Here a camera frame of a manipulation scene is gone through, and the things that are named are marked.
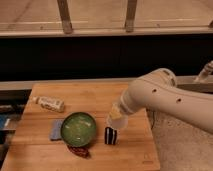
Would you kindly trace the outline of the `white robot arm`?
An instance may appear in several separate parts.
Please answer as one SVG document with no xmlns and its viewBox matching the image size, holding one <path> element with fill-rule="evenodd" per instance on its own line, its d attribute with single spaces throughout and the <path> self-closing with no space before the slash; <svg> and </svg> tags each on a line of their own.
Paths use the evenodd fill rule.
<svg viewBox="0 0 213 171">
<path fill-rule="evenodd" d="M 177 87 L 175 74 L 156 69 L 132 81 L 112 105 L 107 124 L 122 129 L 142 108 L 157 110 L 213 134 L 213 95 Z"/>
</svg>

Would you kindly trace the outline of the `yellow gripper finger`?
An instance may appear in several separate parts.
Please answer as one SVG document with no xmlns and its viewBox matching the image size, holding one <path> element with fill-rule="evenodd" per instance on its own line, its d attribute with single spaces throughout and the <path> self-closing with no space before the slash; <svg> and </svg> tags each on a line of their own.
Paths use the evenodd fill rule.
<svg viewBox="0 0 213 171">
<path fill-rule="evenodd" d="M 120 119 L 122 117 L 122 114 L 120 112 L 120 109 L 119 109 L 117 103 L 112 104 L 112 108 L 109 112 L 109 116 L 112 120 L 117 120 L 117 119 Z"/>
</svg>

